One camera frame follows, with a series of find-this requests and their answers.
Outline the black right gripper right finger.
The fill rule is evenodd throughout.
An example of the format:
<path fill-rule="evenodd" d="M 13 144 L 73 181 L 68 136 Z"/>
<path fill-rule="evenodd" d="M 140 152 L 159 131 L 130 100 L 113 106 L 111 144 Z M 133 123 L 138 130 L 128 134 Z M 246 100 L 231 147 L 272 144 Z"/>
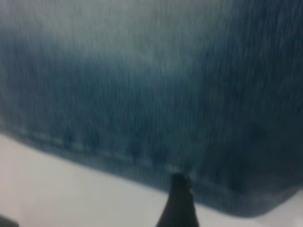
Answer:
<path fill-rule="evenodd" d="M 199 221 L 196 215 L 196 208 L 194 203 L 194 194 L 192 189 L 192 183 L 189 176 L 187 176 L 187 188 L 188 188 L 188 194 L 189 194 L 189 206 L 188 206 L 188 212 L 187 212 L 187 221 L 190 227 L 200 227 Z"/>

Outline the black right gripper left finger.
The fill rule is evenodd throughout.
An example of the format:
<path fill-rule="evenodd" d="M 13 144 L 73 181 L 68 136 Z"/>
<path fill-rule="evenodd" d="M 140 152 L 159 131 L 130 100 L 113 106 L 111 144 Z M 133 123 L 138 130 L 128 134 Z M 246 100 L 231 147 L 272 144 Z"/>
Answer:
<path fill-rule="evenodd" d="M 156 226 L 190 227 L 187 221 L 188 199 L 187 176 L 182 173 L 172 174 L 169 197 Z"/>

